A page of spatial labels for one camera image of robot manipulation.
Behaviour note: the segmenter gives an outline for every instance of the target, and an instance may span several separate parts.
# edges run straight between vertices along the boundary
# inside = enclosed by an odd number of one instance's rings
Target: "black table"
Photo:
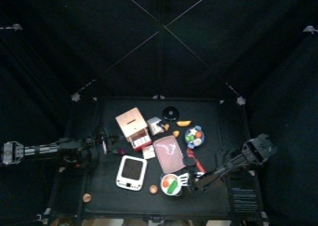
[[[201,126],[205,133],[205,143],[194,150],[207,171],[222,164],[222,151],[242,146],[250,138],[246,122],[245,108],[235,100],[147,100],[104,98],[98,101],[82,100],[75,103],[67,137],[86,138],[91,135],[98,124],[102,123],[112,134],[121,133],[115,117],[138,107],[146,120],[154,116],[162,117],[162,112],[173,106],[179,110],[179,120],[191,120],[191,126]],[[179,127],[170,123],[169,132],[154,137],[158,140],[171,135],[174,130],[181,131],[178,143],[186,155],[185,133],[189,127]],[[114,147],[127,151],[127,155],[143,157],[135,152],[131,144],[123,140]],[[115,185],[115,177],[121,164],[121,155],[99,153],[96,168],[90,172],[76,174],[66,170],[62,174],[59,196],[54,212],[63,215],[88,218],[131,218],[131,219],[233,219],[235,209],[231,207],[231,194],[229,184],[211,188],[205,192],[191,193],[183,187],[181,196],[167,196],[161,191],[161,176],[163,174],[158,158],[149,160],[145,184],[141,191],[125,190]],[[159,187],[157,194],[150,193],[150,186]],[[90,193],[90,203],[82,202],[82,195]]]

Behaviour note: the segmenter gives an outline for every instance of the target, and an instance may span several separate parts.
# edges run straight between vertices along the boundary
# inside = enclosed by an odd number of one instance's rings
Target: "small box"
[[[133,108],[115,118],[127,141],[133,144],[135,151],[151,145],[147,123],[138,108]]]
[[[150,120],[147,120],[150,132],[153,136],[165,132],[165,129],[158,125],[161,122],[162,122],[162,119],[158,117],[153,117]]]

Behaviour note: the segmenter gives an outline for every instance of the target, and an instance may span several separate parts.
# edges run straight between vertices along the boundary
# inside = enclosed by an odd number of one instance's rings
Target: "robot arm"
[[[206,190],[214,186],[223,176],[246,166],[262,166],[269,158],[277,153],[277,148],[266,134],[261,134],[255,139],[247,140],[241,153],[233,157],[215,171],[206,172],[201,176],[189,179],[191,191]]]
[[[70,159],[79,151],[86,149],[86,143],[82,140],[60,139],[46,145],[24,146],[18,141],[10,141],[0,147],[0,166],[19,164],[23,160],[38,159],[44,157],[63,157],[70,163]]]

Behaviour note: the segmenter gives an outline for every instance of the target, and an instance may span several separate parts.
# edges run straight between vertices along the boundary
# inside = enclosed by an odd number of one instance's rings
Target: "plate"
[[[203,144],[203,130],[201,126],[195,126],[186,131],[186,143],[191,149]]]

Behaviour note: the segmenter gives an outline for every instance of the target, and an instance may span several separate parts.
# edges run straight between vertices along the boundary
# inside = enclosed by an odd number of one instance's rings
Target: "green object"
[[[186,136],[186,141],[193,141],[195,138],[194,138],[194,135],[187,135]]]
[[[178,186],[178,180],[175,179],[174,182],[169,185],[169,190],[167,190],[169,194],[174,193],[177,186]]]

